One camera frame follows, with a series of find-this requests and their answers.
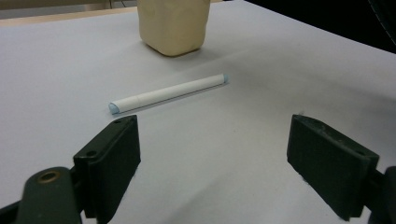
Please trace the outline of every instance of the white chalk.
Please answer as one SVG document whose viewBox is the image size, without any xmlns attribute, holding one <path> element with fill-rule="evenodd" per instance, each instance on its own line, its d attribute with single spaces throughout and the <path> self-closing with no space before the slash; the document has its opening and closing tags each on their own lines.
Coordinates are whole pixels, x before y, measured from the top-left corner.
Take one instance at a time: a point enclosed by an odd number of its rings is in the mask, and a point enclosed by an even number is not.
<svg viewBox="0 0 396 224">
<path fill-rule="evenodd" d="M 150 91 L 136 96 L 127 97 L 118 101 L 113 101 L 108 105 L 111 114 L 119 114 L 138 107 L 152 105 L 172 99 L 181 95 L 185 95 L 194 91 L 200 91 L 210 87 L 218 86 L 228 81 L 225 74 L 206 77 L 192 82 L 183 83 L 173 87 L 164 88 L 157 91 Z"/>
</svg>

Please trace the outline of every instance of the white table surface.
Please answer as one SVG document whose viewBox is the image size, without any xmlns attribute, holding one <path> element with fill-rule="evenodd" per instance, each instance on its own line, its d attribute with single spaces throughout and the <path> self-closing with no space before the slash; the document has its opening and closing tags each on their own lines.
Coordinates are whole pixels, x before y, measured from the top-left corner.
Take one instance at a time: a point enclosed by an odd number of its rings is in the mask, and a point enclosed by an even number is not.
<svg viewBox="0 0 396 224">
<path fill-rule="evenodd" d="M 228 85 L 107 108 L 220 73 Z M 344 223 L 286 161 L 292 114 L 375 151 L 381 172 L 396 164 L 396 55 L 243 1 L 212 5 L 203 47 L 177 58 L 141 41 L 137 13 L 3 27 L 0 78 L 2 207 L 132 114 L 142 163 L 112 223 Z"/>
</svg>

